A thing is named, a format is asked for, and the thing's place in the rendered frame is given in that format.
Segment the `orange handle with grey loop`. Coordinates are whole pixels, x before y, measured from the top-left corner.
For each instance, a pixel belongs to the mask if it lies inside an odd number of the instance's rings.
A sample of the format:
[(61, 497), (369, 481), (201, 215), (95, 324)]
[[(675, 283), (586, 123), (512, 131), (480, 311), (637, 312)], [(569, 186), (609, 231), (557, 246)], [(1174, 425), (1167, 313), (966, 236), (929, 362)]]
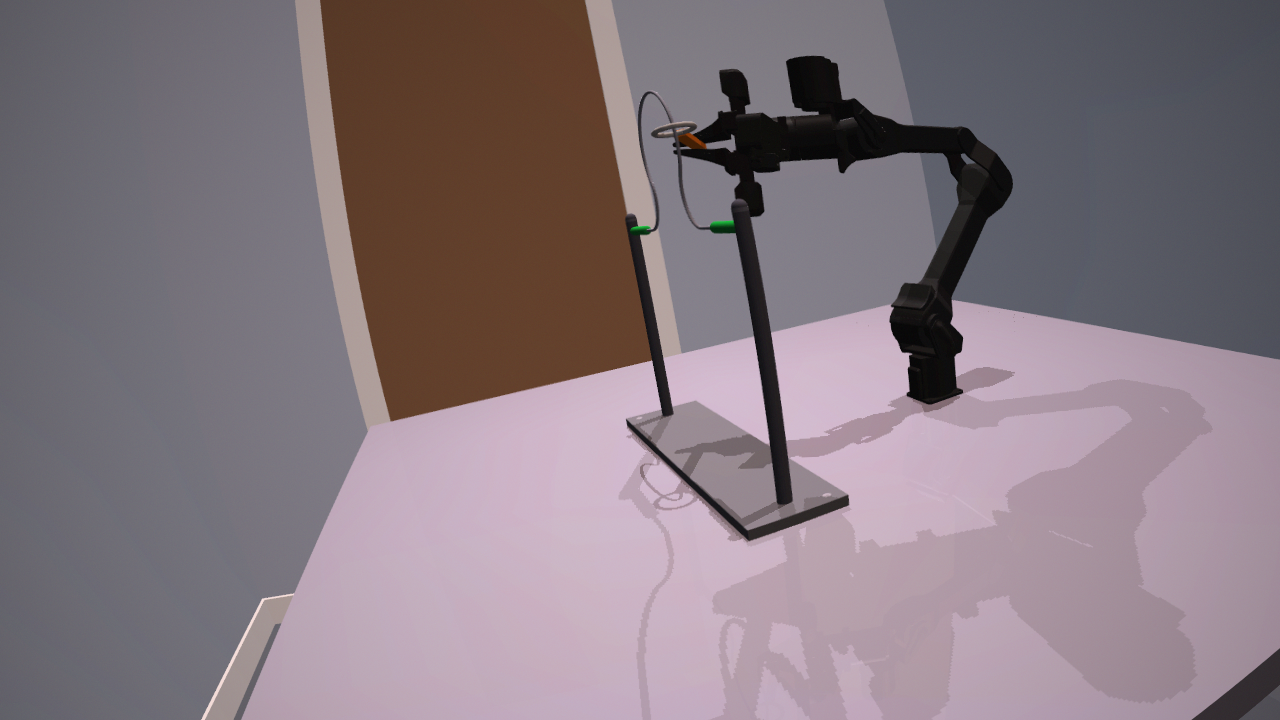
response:
[(660, 126), (657, 129), (652, 131), (652, 136), (655, 137), (655, 138), (666, 138), (666, 137), (672, 138), (672, 137), (675, 137), (673, 132), (671, 132), (671, 133), (669, 132), (660, 133), (660, 132), (663, 132), (666, 129), (673, 129), (673, 128), (681, 128), (681, 127), (689, 127), (689, 128), (687, 129), (677, 129), (676, 131), (676, 133), (678, 136), (678, 142), (681, 142), (684, 145), (687, 145), (689, 149), (707, 149), (707, 143), (701, 142), (694, 135), (690, 135), (690, 132), (692, 129), (698, 128), (698, 124), (694, 123), (694, 122), (690, 122), (690, 120), (678, 122), (678, 123), (669, 123), (667, 126)]

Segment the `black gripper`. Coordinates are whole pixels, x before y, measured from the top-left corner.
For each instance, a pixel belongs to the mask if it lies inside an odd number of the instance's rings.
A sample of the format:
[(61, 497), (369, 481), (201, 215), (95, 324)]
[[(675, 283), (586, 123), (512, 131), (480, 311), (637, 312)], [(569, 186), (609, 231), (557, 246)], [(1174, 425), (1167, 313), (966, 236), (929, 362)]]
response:
[[(704, 143), (726, 141), (735, 136), (735, 149), (737, 137), (736, 115), (746, 114), (745, 106), (750, 105), (748, 94), (748, 79), (739, 69), (719, 70), (722, 92), (728, 96), (731, 111), (718, 111), (718, 119), (707, 128), (698, 131), (694, 136)], [(795, 117), (771, 118), (787, 129), (787, 135), (780, 135), (781, 150), (788, 150), (788, 161), (801, 161), (797, 147), (797, 132)], [(786, 126), (787, 124), (787, 126)], [(739, 176), (740, 183), (733, 190), (736, 199), (748, 202), (750, 217), (762, 217), (764, 201), (762, 199), (762, 184), (754, 181), (754, 170), (749, 169), (749, 158), (739, 150), (730, 152), (728, 149), (682, 149), (681, 156), (698, 158), (724, 167), (730, 176)]]

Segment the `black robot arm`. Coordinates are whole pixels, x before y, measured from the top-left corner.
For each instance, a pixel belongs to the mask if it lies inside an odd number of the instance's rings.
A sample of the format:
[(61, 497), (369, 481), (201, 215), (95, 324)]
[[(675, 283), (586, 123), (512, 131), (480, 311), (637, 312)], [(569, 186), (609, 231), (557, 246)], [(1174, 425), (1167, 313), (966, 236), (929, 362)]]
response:
[[(842, 100), (838, 64), (826, 56), (795, 56), (786, 67), (794, 108), (819, 113), (795, 117), (801, 160), (835, 158), (845, 173), (854, 161), (899, 152), (943, 152), (947, 158), (957, 181), (957, 209), (925, 275), (918, 283), (902, 283), (891, 304), (890, 324), (902, 354), (913, 354), (908, 397), (931, 405), (963, 395), (955, 373), (963, 334), (951, 325), (951, 297), (986, 220), (1012, 191), (1010, 170), (966, 127), (902, 126), (872, 114), (856, 99)], [(735, 124), (736, 149), (749, 158), (750, 170), (771, 173), (780, 170), (780, 161), (788, 161), (780, 138), (788, 133), (787, 124), (785, 129), (763, 111), (739, 114)], [(963, 152), (975, 163), (966, 164)]]

